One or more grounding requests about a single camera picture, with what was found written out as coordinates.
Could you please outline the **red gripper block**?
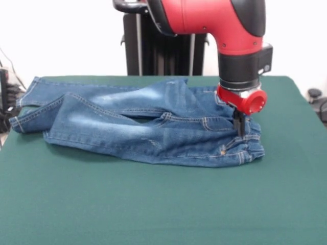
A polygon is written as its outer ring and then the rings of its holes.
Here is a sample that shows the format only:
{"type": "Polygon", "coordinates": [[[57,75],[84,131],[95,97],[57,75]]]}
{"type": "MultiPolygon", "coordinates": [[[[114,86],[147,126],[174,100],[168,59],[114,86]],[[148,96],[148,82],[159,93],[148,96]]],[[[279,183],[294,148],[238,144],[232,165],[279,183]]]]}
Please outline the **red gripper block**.
{"type": "Polygon", "coordinates": [[[267,101],[267,94],[260,87],[236,92],[227,90],[219,85],[217,87],[217,95],[221,101],[235,108],[233,111],[233,126],[235,129],[238,129],[239,135],[245,135],[246,133],[244,114],[252,115],[259,113],[267,101]]]}

